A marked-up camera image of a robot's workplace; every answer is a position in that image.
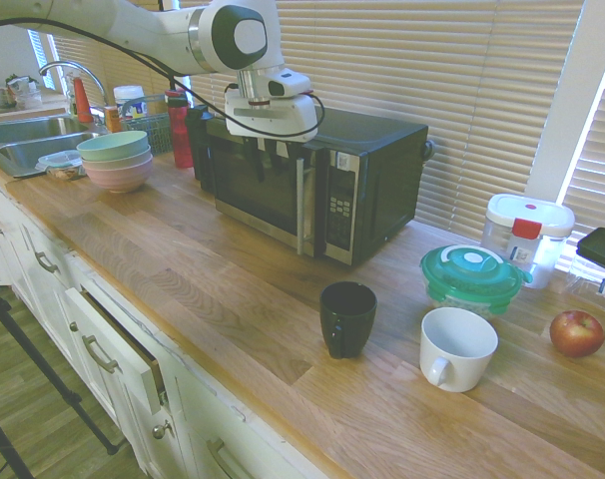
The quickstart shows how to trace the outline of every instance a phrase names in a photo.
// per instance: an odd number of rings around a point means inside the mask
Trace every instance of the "black stand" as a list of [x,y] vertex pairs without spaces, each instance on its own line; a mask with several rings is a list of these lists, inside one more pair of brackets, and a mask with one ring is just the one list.
[[[54,371],[52,366],[45,360],[45,358],[41,355],[39,350],[36,348],[34,343],[30,340],[29,337],[23,332],[21,327],[16,323],[16,321],[12,318],[8,311],[12,309],[10,303],[5,299],[0,297],[0,321],[5,326],[5,328],[14,336],[14,339],[19,343],[19,345],[25,350],[25,352],[30,356],[32,361],[41,369],[41,372],[45,374],[45,377],[52,383],[52,385],[56,388],[57,391],[61,394],[65,402],[67,402],[72,408],[76,411],[83,422],[90,428],[90,430],[94,433],[101,444],[105,446],[107,449],[107,453],[109,455],[114,455],[118,452],[119,447],[124,443],[121,442],[119,445],[115,446],[112,444],[109,439],[101,432],[98,426],[94,423],[89,414],[83,409],[80,402],[82,400],[81,396],[76,392],[71,391],[65,383],[61,380],[58,374]],[[18,453],[11,447],[10,448],[0,449],[1,453],[5,457],[5,460],[8,462],[10,467],[14,470],[19,479],[32,479],[32,475],[25,467],[25,464],[18,456]]]
[[3,432],[3,429],[1,429],[1,426],[0,451],[18,479],[34,479],[34,476],[23,462],[23,459],[21,459],[19,453],[16,452],[16,449],[14,449],[14,446],[12,446],[12,443]]

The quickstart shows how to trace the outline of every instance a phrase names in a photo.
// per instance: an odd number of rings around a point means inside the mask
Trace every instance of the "sink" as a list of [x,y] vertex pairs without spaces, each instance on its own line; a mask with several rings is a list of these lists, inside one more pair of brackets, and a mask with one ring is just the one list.
[[0,123],[0,143],[25,142],[85,132],[84,125],[70,117],[36,118]]
[[105,127],[70,116],[0,123],[0,169],[14,178],[43,175],[35,168],[39,158],[75,150],[79,143],[106,133]]
[[19,168],[34,169],[39,158],[65,150],[76,150],[79,143],[98,136],[98,133],[77,133],[34,142],[10,144],[1,147],[0,154]]

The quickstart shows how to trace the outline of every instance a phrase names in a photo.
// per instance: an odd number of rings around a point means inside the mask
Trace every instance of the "black mug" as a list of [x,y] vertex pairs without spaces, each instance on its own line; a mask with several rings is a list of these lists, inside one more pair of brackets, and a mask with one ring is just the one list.
[[335,282],[322,291],[320,323],[331,357],[356,357],[362,352],[377,305],[373,291],[359,282]]

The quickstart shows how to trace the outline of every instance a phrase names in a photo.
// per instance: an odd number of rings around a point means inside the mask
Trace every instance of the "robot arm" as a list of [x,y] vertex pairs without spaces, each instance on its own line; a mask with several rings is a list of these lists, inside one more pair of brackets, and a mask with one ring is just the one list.
[[[205,7],[150,12],[127,0],[3,0],[0,19],[57,21],[158,60],[176,75],[237,72],[237,90],[226,93],[226,114],[257,134],[227,121],[235,135],[266,137],[312,129],[316,124],[309,78],[285,68],[275,0],[213,0]],[[21,25],[69,35],[47,24]],[[315,130],[288,138],[305,142]]]

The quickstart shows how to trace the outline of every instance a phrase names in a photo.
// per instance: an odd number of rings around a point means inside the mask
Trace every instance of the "wooden countertop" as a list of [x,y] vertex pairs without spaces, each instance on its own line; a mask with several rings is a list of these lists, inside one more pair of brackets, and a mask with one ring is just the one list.
[[[548,335],[562,310],[605,328],[604,312],[523,289],[492,321],[500,344],[479,385],[444,392],[418,366],[430,309],[419,261],[463,239],[411,222],[358,267],[297,256],[218,213],[171,155],[154,165],[123,195],[89,179],[6,188],[329,477],[605,477],[605,344],[569,359]],[[341,279],[378,297],[357,359],[331,359],[322,342],[317,299]]]

